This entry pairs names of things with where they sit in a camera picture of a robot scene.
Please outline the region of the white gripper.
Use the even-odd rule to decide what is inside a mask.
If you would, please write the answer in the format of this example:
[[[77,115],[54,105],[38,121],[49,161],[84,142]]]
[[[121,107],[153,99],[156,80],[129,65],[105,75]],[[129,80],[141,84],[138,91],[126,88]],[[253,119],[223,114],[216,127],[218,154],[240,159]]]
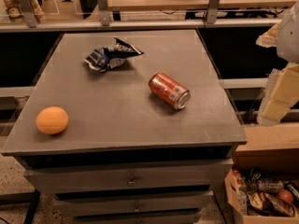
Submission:
[[[258,111],[259,124],[276,125],[299,101],[299,1],[281,22],[260,35],[256,44],[264,48],[277,46],[278,57],[293,62],[282,70],[272,70]]]

